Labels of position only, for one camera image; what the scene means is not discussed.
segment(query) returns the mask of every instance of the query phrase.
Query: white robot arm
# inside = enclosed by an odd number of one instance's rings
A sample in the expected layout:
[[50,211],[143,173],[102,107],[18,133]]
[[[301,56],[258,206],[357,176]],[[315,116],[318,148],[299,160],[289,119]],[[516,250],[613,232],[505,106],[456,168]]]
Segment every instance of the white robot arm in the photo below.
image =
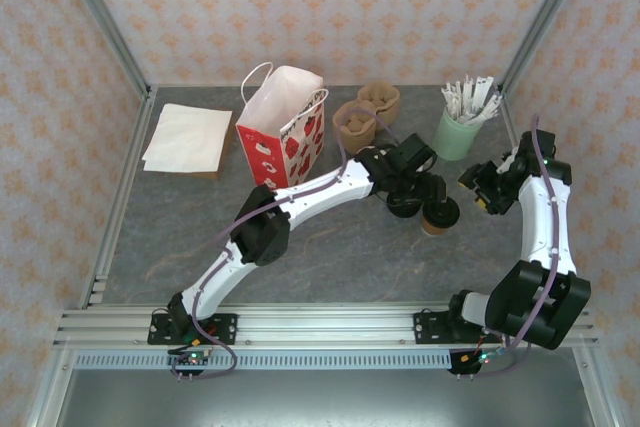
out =
[[534,310],[539,290],[546,286],[557,253],[550,302],[530,323],[525,340],[555,349],[560,345],[586,305],[591,286],[576,276],[567,235],[567,203],[571,167],[556,160],[555,135],[537,131],[538,142],[558,208],[557,245],[554,245],[553,209],[549,190],[540,172],[531,132],[525,132],[517,149],[500,167],[493,162],[468,169],[460,183],[477,194],[476,202],[490,214],[504,214],[515,200],[523,215],[521,260],[490,295],[462,291],[452,299],[452,310],[462,323],[486,326],[516,336]]
[[[571,184],[568,164],[554,159],[555,136],[538,131],[545,162],[558,200],[559,261],[556,278],[545,303],[524,339],[556,348],[569,331],[590,296],[589,282],[576,277],[567,237],[566,209]],[[350,200],[379,191],[423,202],[446,202],[446,188],[441,177],[420,172],[434,157],[434,152],[413,134],[399,146],[386,152],[365,149],[349,161],[339,180],[339,170],[302,185],[271,192],[256,187],[238,214],[238,219],[267,205],[273,208],[255,215],[231,231],[224,252],[191,287],[173,296],[169,313],[178,332],[186,332],[193,319],[211,317],[220,302],[250,272],[277,260],[286,250],[289,232],[310,217]],[[518,150],[498,169],[493,162],[478,164],[460,178],[475,190],[477,202],[490,214],[504,214],[517,200],[523,209],[522,256],[516,266],[490,295],[462,291],[453,296],[444,316],[444,328],[453,341],[464,342],[465,334],[475,336],[478,329],[515,336],[535,303],[538,290],[545,284],[551,267],[552,212],[546,186],[536,169],[531,133],[526,132]],[[395,212],[388,203],[389,209]]]
[[[337,169],[296,187],[276,190],[275,200],[288,199],[294,194],[300,194],[325,185],[338,175],[339,170]],[[336,205],[350,200],[364,199],[371,193],[372,188],[373,182],[369,180],[369,172],[360,162],[350,160],[339,182],[316,194],[285,202],[280,205],[280,209],[285,215],[289,215],[289,230],[291,231],[305,220]],[[224,250],[202,277],[182,292],[184,309],[186,312],[191,312],[193,301],[196,293],[200,290],[200,286],[204,283],[209,273],[228,257],[222,269],[211,278],[200,294],[196,308],[198,319],[206,319],[212,316],[227,294],[258,267],[254,262],[242,262],[242,253],[236,242],[229,240]]]

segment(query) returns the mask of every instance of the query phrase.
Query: patterned wallpaper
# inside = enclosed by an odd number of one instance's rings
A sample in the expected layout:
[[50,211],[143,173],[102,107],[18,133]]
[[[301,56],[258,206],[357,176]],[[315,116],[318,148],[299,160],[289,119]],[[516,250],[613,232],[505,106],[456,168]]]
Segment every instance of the patterned wallpaper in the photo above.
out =
[[239,84],[292,64],[327,84],[500,78],[543,0],[106,0],[147,82]]
[[0,423],[75,308],[139,100],[82,0],[0,0]]
[[640,420],[640,4],[567,0],[512,97],[520,130],[532,113],[571,163],[574,261]]

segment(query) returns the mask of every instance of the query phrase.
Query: white napkin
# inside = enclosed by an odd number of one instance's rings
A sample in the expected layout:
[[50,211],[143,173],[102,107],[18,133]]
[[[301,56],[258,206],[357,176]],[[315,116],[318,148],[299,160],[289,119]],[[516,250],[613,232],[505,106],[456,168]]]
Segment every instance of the white napkin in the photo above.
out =
[[217,172],[231,112],[166,104],[147,151],[144,170]]

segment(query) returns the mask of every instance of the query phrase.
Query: red and white paper bag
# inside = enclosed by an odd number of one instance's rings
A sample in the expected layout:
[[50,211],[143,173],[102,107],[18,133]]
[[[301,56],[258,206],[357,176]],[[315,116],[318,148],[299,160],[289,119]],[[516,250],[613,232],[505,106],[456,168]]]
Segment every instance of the red and white paper bag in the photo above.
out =
[[[244,84],[260,67],[269,65],[262,86],[248,101]],[[296,67],[259,65],[242,82],[245,101],[236,123],[238,135],[257,185],[271,189],[304,181],[324,144],[322,77]]]

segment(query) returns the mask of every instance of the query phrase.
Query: black bracket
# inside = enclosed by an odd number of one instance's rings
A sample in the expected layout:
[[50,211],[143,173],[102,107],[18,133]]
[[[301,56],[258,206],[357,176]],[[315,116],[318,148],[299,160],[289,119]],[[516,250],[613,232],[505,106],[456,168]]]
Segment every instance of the black bracket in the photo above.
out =
[[[238,332],[238,316],[236,314],[214,314],[206,320],[200,321],[200,326],[205,332],[227,345],[236,342]],[[211,345],[211,342],[202,338],[193,325],[186,334],[180,335],[171,317],[166,312],[158,312],[151,316],[149,326],[149,345],[185,345],[195,339],[200,339],[202,345]]]
[[447,369],[453,375],[475,375],[480,372],[482,350],[473,349],[464,352],[451,352],[451,368]]
[[[571,166],[555,159],[555,134],[538,130],[536,135],[549,176],[562,180],[565,185],[571,185]],[[502,160],[510,155],[510,152],[505,153]],[[475,192],[476,202],[489,214],[504,215],[518,200],[520,187],[527,177],[542,175],[531,131],[522,134],[509,169],[501,173],[497,169],[493,162],[476,164],[468,168],[458,182]]]
[[372,147],[362,149],[354,159],[369,172],[369,180],[373,182],[372,194],[380,191],[406,193],[415,183],[418,167],[433,159],[435,155],[433,149],[425,144],[418,134],[411,134],[385,154]]
[[[452,321],[450,311],[413,314],[416,344],[474,344],[484,335],[482,328],[469,322]],[[485,336],[483,344],[499,344],[495,335]]]
[[[487,326],[515,336],[536,303],[536,294],[548,279],[549,271],[534,260],[520,260],[493,289],[487,303]],[[573,272],[556,274],[549,300],[542,304],[524,340],[545,349],[556,349],[571,330],[591,297],[589,281]]]
[[[275,194],[265,184],[251,191],[236,220],[254,210],[272,203]],[[230,237],[242,254],[242,263],[258,266],[278,260],[289,243],[289,214],[278,206],[246,220],[231,231]]]

